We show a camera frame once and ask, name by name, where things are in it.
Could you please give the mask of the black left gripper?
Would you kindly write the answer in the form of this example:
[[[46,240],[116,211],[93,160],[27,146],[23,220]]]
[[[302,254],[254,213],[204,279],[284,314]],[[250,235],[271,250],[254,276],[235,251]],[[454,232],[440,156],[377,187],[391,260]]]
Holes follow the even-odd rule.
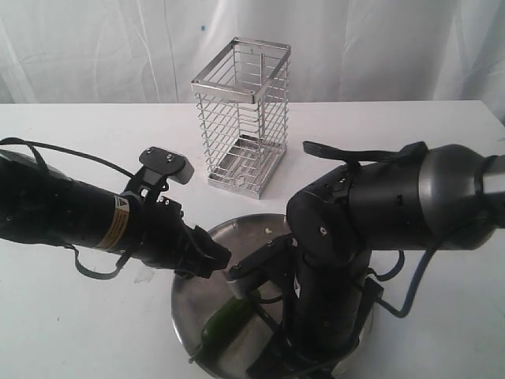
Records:
[[[181,205],[171,199],[145,201],[141,229],[140,245],[133,256],[148,267],[192,272],[208,279],[230,263],[231,252],[206,230],[195,226],[189,231]]]

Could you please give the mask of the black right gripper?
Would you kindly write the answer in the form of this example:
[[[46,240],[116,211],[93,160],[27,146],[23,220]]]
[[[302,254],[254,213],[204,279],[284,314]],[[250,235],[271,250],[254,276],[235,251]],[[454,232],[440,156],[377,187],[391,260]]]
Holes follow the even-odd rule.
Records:
[[[365,292],[370,252],[337,268],[317,264],[307,253],[296,260],[299,290],[287,310],[292,317],[288,335],[302,355],[338,355],[353,347],[371,313]]]

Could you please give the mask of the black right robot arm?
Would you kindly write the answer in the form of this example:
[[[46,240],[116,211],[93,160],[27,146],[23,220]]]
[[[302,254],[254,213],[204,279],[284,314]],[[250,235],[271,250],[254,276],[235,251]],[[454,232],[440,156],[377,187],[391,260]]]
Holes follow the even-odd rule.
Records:
[[[339,162],[286,206],[298,248],[288,331],[303,351],[325,354],[355,341],[372,252],[423,252],[403,305],[387,305],[403,318],[434,253],[475,250],[504,226],[502,156],[424,142],[397,152],[352,152],[311,141],[303,149]]]

